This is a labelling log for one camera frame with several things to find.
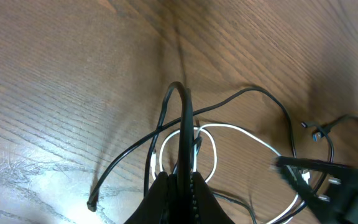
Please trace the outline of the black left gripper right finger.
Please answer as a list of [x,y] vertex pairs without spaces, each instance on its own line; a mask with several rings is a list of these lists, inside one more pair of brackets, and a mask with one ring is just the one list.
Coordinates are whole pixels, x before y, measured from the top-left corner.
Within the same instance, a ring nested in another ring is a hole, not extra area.
[[234,224],[199,172],[191,175],[192,215],[197,224]]

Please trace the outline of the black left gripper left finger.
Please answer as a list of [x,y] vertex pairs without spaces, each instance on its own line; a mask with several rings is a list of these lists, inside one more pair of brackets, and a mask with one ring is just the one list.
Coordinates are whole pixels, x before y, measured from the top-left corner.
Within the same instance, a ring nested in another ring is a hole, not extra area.
[[160,223],[166,206],[168,193],[168,174],[161,172],[149,188],[136,211],[124,222],[125,224]]

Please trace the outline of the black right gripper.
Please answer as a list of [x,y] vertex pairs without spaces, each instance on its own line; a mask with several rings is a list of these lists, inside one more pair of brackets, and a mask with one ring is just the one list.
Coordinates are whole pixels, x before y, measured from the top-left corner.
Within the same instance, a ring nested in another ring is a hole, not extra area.
[[[277,158],[275,165],[320,223],[358,224],[358,171],[341,164],[283,156]],[[331,175],[328,201],[321,200],[306,183],[298,173],[301,168]]]

